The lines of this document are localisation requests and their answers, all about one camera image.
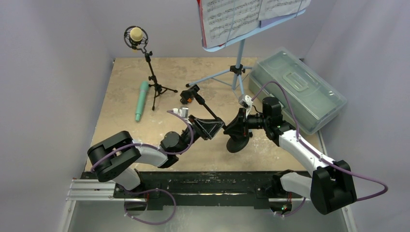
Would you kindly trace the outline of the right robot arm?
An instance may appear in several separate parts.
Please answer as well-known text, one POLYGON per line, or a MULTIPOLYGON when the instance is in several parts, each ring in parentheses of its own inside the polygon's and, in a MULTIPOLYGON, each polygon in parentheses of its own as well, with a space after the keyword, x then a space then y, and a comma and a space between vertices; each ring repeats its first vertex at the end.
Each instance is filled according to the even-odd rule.
POLYGON ((292 124, 283 119, 281 104, 275 97, 263 99, 262 113, 251 114, 253 101, 243 94, 236 117, 226 126, 224 134, 229 135, 226 148, 230 153, 241 151, 249 142, 250 130, 263 129, 269 140, 283 148, 297 159, 307 170, 303 176, 292 170, 275 173, 268 191, 276 196, 296 193, 310 199, 316 210, 329 214, 358 200, 354 181, 347 162, 320 153, 302 136, 292 124))

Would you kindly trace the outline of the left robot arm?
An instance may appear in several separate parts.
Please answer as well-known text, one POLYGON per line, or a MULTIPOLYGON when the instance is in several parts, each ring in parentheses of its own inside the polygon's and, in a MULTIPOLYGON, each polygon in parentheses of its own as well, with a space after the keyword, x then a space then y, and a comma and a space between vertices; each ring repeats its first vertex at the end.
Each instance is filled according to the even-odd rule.
POLYGON ((144 193, 144 184, 133 163, 149 164, 158 168, 168 168, 178 160, 178 155, 188 151, 199 138, 210 140, 225 126, 219 117, 200 119, 190 115, 185 120, 187 127, 181 134, 166 133, 159 146, 137 143, 128 131, 99 142, 87 151, 91 161, 91 171, 100 182, 114 181, 133 198, 144 193))

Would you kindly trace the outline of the black round-base mic stand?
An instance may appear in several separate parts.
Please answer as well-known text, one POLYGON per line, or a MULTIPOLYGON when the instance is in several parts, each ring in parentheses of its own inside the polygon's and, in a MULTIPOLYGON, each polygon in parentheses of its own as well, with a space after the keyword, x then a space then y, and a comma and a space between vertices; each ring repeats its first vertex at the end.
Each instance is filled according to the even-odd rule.
POLYGON ((213 117, 212 119, 200 119, 192 115, 188 116, 188 122, 193 125, 194 135, 197 137, 200 136, 204 140, 210 140, 214 138, 220 130, 223 130, 225 135, 230 136, 226 143, 226 149, 228 152, 237 153, 243 150, 249 142, 250 135, 248 130, 245 130, 244 133, 234 131, 234 127, 239 126, 239 117, 237 116, 231 124, 226 125, 225 122, 206 104, 205 99, 199 94, 199 91, 200 87, 195 84, 180 93, 180 102, 183 105, 196 100, 213 117))

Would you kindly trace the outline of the teal toy microphone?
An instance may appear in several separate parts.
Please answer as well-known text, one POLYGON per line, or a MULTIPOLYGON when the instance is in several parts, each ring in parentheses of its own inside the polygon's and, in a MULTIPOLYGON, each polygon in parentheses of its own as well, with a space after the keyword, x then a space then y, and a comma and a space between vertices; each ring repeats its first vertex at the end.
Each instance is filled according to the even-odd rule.
POLYGON ((145 102, 146 102, 146 95, 149 90, 149 83, 148 81, 143 81, 139 88, 139 97, 137 102, 137 107, 135 111, 135 121, 139 122, 141 120, 141 116, 144 111, 145 102))

